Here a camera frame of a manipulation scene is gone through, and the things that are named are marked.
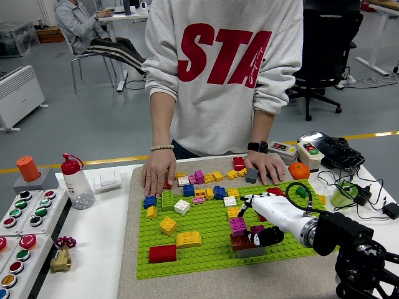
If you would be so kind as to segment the person's left hand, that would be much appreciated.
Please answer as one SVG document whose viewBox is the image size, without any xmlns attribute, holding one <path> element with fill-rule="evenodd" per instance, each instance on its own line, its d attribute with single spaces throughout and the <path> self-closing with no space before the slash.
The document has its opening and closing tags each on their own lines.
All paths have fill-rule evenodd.
<svg viewBox="0 0 399 299">
<path fill-rule="evenodd" d="M 263 184 L 268 184 L 267 174 L 269 174 L 272 183 L 278 185 L 286 173 L 283 162 L 266 153 L 249 151 L 244 158 L 244 165 L 247 169 L 257 169 Z"/>
</svg>

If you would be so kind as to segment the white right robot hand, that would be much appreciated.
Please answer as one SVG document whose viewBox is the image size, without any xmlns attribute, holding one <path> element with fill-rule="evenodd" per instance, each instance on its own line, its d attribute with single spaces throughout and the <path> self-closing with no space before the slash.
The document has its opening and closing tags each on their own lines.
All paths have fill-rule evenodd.
<svg viewBox="0 0 399 299">
<path fill-rule="evenodd" d="M 304 216 L 302 210 L 291 204 L 284 196 L 264 192 L 260 195 L 245 195 L 241 200 L 243 204 L 239 210 L 240 217 L 247 209 L 252 208 L 273 224 L 272 227 L 256 234 L 248 230 L 244 232 L 254 245 L 265 247 L 278 244 L 283 241 L 285 232 L 291 232 L 303 246 L 313 246 L 317 218 Z"/>
</svg>

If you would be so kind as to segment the person's right hand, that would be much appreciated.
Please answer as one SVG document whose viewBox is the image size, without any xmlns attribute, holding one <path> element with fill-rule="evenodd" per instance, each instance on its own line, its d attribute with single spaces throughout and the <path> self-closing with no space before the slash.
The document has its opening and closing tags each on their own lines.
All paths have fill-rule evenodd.
<svg viewBox="0 0 399 299">
<path fill-rule="evenodd" d="M 175 171 L 176 158 L 172 149 L 152 151 L 142 170 L 142 187 L 145 196 L 159 197 L 165 180 L 171 186 L 174 184 Z"/>
</svg>

